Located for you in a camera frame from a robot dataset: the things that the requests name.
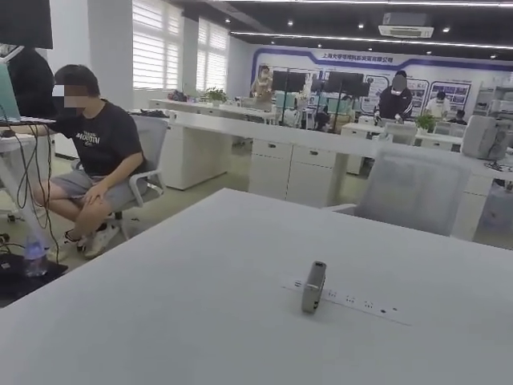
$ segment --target water bottle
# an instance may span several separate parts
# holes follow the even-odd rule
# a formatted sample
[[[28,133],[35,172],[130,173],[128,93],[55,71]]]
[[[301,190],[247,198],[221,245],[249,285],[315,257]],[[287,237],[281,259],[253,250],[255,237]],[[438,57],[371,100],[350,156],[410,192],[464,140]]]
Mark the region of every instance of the water bottle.
[[[48,260],[46,259],[46,250],[36,237],[28,236],[25,243],[25,276],[41,277],[48,270]]]

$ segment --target window blind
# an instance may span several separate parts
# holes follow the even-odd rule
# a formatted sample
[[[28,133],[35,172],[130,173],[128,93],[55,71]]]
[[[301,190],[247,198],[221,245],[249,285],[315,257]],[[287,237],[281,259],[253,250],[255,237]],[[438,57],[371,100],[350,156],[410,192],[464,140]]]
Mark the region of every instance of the window blind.
[[[176,88],[180,80],[181,10],[163,0],[134,0],[134,88]]]
[[[196,87],[204,91],[210,87],[226,88],[228,61],[228,30],[200,19],[198,33],[198,70]]]

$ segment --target green plant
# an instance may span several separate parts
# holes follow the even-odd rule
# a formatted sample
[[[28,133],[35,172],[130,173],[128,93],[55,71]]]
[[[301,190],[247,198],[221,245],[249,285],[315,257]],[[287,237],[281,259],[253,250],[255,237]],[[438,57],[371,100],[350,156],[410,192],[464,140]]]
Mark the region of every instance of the green plant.
[[[420,115],[415,123],[417,127],[423,128],[424,130],[432,133],[434,131],[434,126],[436,125],[436,119],[431,115]]]
[[[224,91],[221,90],[220,88],[215,88],[215,87],[208,88],[207,91],[205,92],[205,97],[208,100],[210,100],[211,102],[220,101],[220,102],[224,103],[226,100],[228,100],[228,97],[226,96]]]

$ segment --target ceiling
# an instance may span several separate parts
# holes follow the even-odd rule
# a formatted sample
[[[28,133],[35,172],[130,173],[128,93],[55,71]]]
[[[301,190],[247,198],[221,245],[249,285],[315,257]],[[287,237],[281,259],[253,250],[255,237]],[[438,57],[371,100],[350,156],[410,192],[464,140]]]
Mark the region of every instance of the ceiling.
[[[230,11],[221,11],[217,2],[176,1],[189,14],[197,14],[213,22],[225,25],[231,31],[272,32],[275,34],[301,34],[315,36],[341,36],[365,39],[387,39],[381,36],[378,26],[387,12],[415,12],[430,16],[430,24],[434,27],[433,37],[423,41],[447,43],[478,43],[495,46],[513,46],[513,8],[502,7],[470,7],[470,6],[387,6],[368,4],[329,4],[329,3],[290,3],[290,2],[244,2],[227,1],[222,6],[230,5],[232,11],[244,15],[244,22],[238,20]],[[261,28],[248,22],[248,18],[261,24]],[[444,33],[445,27],[450,30]],[[320,40],[307,38],[273,38],[269,36],[245,36],[237,38],[249,43],[271,44],[291,47],[323,48],[397,53],[410,55],[432,55],[489,59],[497,55],[497,59],[513,61],[513,50],[496,50],[468,47],[435,47],[411,44],[347,42],[337,40]]]

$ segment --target ceiling light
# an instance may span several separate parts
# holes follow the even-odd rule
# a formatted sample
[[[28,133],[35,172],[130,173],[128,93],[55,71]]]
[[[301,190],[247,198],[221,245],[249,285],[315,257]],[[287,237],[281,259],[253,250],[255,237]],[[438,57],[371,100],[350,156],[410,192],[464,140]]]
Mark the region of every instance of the ceiling light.
[[[513,8],[513,2],[458,2],[458,1],[407,1],[407,0],[231,0],[231,2],[294,2],[305,4],[358,4],[383,6],[459,6],[459,7],[486,7],[486,8]]]
[[[419,46],[435,46],[435,47],[465,47],[465,48],[484,48],[494,51],[513,51],[513,46],[495,46],[492,44],[479,43],[445,43],[432,42],[430,40],[400,40],[387,38],[350,38],[345,36],[316,36],[308,34],[265,34],[261,32],[232,32],[235,35],[245,36],[267,36],[270,38],[286,38],[286,39],[316,39],[316,40],[337,40],[345,42],[367,42],[367,43],[391,43],[391,44],[416,44]]]

